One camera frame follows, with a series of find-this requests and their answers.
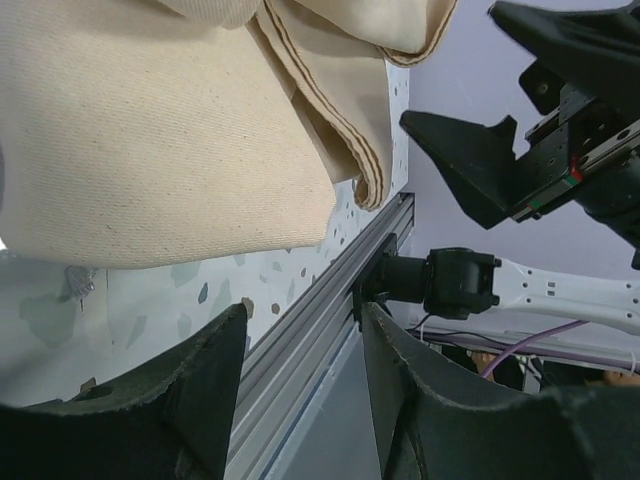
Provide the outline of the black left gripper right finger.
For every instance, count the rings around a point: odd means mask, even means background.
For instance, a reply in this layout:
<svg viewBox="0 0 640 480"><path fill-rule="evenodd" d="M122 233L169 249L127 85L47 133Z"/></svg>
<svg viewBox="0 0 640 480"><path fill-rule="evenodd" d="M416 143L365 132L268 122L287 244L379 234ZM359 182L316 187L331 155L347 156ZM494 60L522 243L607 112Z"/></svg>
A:
<svg viewBox="0 0 640 480"><path fill-rule="evenodd" d="M637 388L522 393L432 350L375 303L361 327L383 478L638 478Z"/></svg>

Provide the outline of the beige cloth mat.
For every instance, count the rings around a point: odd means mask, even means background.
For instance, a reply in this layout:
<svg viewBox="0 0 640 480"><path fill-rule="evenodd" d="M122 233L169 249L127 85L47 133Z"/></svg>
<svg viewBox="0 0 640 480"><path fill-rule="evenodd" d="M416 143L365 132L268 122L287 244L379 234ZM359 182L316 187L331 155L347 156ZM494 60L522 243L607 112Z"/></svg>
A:
<svg viewBox="0 0 640 480"><path fill-rule="evenodd" d="M1 238L139 269L320 243L391 187L387 66L452 1L5 1Z"/></svg>

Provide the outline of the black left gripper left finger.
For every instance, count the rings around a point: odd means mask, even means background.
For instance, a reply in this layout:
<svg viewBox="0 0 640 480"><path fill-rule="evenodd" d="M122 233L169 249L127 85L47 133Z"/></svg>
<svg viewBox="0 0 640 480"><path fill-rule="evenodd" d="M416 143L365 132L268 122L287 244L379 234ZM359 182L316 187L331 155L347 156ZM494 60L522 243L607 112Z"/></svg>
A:
<svg viewBox="0 0 640 480"><path fill-rule="evenodd" d="M246 333L246 308L235 304L68 401L2 406L2 478L223 478Z"/></svg>

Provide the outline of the aluminium rail frame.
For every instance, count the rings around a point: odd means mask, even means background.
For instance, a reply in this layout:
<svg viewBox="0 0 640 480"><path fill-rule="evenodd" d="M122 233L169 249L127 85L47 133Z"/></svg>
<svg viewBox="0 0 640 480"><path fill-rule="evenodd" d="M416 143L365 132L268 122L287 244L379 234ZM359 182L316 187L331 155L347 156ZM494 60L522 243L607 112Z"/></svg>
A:
<svg viewBox="0 0 640 480"><path fill-rule="evenodd" d="M351 287L388 235L404 241L414 196L399 193L249 351L225 478L261 479L354 328Z"/></svg>

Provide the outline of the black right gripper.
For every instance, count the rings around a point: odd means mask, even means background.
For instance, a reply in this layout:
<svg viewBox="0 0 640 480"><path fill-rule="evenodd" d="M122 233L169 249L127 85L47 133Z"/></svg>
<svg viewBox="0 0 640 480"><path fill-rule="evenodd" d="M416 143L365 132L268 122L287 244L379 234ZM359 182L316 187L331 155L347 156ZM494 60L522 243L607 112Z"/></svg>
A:
<svg viewBox="0 0 640 480"><path fill-rule="evenodd" d="M639 3L554 11L498 1L489 16L547 67L534 62L519 77L543 116L525 134L526 154L514 154L511 116L485 126L407 110L400 126L481 227L574 201L638 249L639 103L623 111L605 100L639 98Z"/></svg>

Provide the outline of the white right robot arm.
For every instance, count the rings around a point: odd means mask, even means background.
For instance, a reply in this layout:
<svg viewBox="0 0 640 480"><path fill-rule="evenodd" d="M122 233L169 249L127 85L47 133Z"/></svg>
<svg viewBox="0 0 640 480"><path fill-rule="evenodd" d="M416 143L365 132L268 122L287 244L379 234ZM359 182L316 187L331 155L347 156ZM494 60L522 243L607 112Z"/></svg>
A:
<svg viewBox="0 0 640 480"><path fill-rule="evenodd" d="M513 152L512 117L485 126L405 111L400 126L430 157L463 212L490 229L567 203L639 243L639 5L553 11L499 1L495 24L534 58L521 89L541 115ZM514 310L639 331L639 285L551 272L462 247L425 259L386 255L373 293L464 320Z"/></svg>

